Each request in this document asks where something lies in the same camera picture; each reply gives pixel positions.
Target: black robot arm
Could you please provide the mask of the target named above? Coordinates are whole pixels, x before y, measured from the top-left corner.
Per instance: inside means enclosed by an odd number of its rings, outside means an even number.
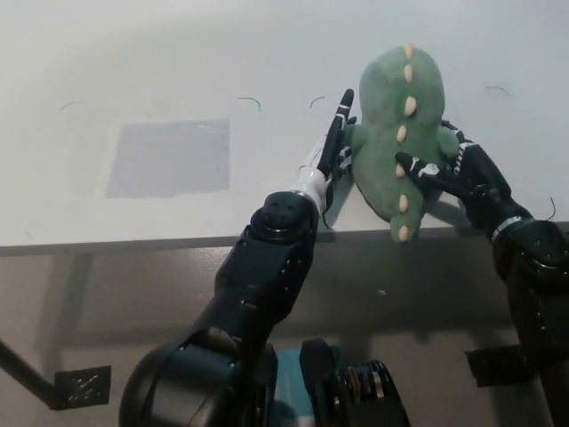
[[[397,153],[396,160],[421,188],[458,197],[475,228],[492,242],[496,272],[508,288],[521,348],[537,368],[556,427],[569,425],[569,243],[549,221],[535,220],[511,196],[498,167],[448,122],[460,142],[448,164],[428,164]]]
[[[124,390],[121,426],[257,425],[248,407],[255,401],[259,362],[312,264],[319,215],[329,207],[340,173],[353,97],[347,90],[293,188],[268,196],[252,216],[187,337],[153,350],[137,365]]]

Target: white table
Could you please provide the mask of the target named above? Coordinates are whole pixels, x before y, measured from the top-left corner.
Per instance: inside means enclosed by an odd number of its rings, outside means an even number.
[[[408,42],[436,59],[445,117],[518,202],[546,218],[553,197],[568,221],[568,12],[564,0],[2,2],[0,248],[227,243],[295,179],[366,64]],[[389,225],[352,188],[333,227]]]

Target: stuffed dinosaur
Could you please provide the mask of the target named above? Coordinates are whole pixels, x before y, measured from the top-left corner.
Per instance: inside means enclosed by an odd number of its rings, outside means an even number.
[[[361,124],[346,131],[354,182],[367,204],[389,222],[391,237],[409,241],[441,193],[418,189],[395,154],[403,151],[438,164],[459,150],[453,131],[441,126],[445,89],[440,71],[423,50],[412,44],[397,47],[367,66],[359,97]]]

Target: dinosaur arm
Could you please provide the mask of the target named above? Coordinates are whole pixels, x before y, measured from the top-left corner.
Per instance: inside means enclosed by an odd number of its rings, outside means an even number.
[[[438,127],[438,148],[446,157],[456,157],[459,154],[459,140],[447,127]]]

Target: floor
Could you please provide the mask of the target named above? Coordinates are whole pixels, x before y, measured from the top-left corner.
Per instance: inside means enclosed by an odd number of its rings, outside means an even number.
[[[207,304],[228,248],[0,259],[0,336],[52,378],[111,365],[110,403],[51,412],[0,372],[2,426],[114,426],[146,352]],[[323,243],[277,348],[323,336],[388,366],[413,427],[550,427],[536,384],[477,388],[465,351],[516,341],[482,238]]]

